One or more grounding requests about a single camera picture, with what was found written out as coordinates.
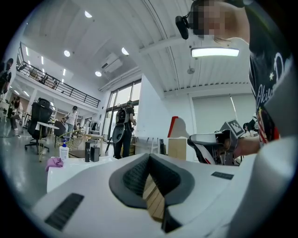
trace black railing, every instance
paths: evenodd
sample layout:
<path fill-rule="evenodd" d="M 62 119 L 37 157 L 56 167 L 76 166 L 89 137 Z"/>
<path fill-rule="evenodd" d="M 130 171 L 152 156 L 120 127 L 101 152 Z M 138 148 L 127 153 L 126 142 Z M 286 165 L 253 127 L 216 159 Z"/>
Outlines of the black railing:
<path fill-rule="evenodd" d="M 81 92 L 80 90 L 77 90 L 67 85 L 66 83 L 61 82 L 60 80 L 52 77 L 47 73 L 42 72 L 38 68 L 35 68 L 34 66 L 31 66 L 24 61 L 17 67 L 17 71 L 38 81 L 39 83 L 45 86 L 48 86 L 58 92 L 63 93 L 64 95 L 74 98 L 80 102 L 84 102 L 88 105 L 98 107 L 100 100 L 91 97 Z"/>

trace pink cloth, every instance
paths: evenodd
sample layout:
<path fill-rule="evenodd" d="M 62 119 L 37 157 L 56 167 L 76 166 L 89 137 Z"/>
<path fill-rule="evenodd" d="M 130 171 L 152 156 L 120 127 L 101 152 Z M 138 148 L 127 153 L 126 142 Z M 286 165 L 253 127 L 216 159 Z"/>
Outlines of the pink cloth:
<path fill-rule="evenodd" d="M 46 166 L 46 172 L 48 172 L 49 167 L 62 167 L 63 166 L 63 161 L 59 157 L 53 157 L 49 158 L 47 160 L 47 166 Z"/>

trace white bottle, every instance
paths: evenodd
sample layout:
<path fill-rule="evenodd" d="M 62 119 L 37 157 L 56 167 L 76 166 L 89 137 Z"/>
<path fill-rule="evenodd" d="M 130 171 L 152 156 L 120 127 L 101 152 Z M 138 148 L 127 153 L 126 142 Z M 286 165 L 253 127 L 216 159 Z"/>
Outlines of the white bottle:
<path fill-rule="evenodd" d="M 63 141 L 63 145 L 59 147 L 59 152 L 60 152 L 60 158 L 62 159 L 62 161 L 68 159 L 69 148 L 66 147 L 65 141 Z"/>

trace jeans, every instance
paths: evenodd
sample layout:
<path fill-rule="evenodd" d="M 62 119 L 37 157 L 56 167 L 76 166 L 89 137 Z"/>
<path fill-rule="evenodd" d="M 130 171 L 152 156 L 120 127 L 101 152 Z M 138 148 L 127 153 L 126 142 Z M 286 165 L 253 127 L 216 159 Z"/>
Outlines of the jeans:
<path fill-rule="evenodd" d="M 121 159 L 121 148 L 123 144 L 123 154 L 122 157 L 128 157 L 129 156 L 129 149 L 130 149 L 130 141 L 131 141 L 131 132 L 125 130 L 123 137 L 121 140 L 114 145 L 114 154 L 116 159 Z"/>
<path fill-rule="evenodd" d="M 18 114 L 14 115 L 10 118 L 10 125 L 13 129 L 18 128 L 16 120 L 20 120 L 20 116 Z"/>

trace ceiling light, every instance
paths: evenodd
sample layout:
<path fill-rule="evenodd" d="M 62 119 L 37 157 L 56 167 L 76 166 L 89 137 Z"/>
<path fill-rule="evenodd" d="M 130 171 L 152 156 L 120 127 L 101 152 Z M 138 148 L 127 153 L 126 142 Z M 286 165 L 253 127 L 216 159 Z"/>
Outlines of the ceiling light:
<path fill-rule="evenodd" d="M 124 47 L 122 48 L 122 53 L 125 55 L 129 55 L 129 53 L 126 51 L 126 49 L 124 49 Z"/>
<path fill-rule="evenodd" d="M 191 56 L 202 57 L 202 56 L 238 56 L 239 50 L 234 48 L 222 48 L 222 47 L 204 47 L 204 48 L 193 48 L 191 49 Z"/>
<path fill-rule="evenodd" d="M 66 57 L 69 57 L 69 56 L 70 56 L 70 52 L 69 52 L 68 50 L 65 50 L 65 51 L 64 51 L 64 55 L 65 55 Z"/>
<path fill-rule="evenodd" d="M 96 72 L 95 72 L 95 75 L 96 75 L 97 77 L 101 77 L 102 73 L 101 73 L 101 72 L 98 72 L 98 71 L 96 71 Z"/>
<path fill-rule="evenodd" d="M 85 16 L 88 17 L 88 18 L 91 18 L 92 16 L 90 15 L 89 12 L 85 11 Z"/>

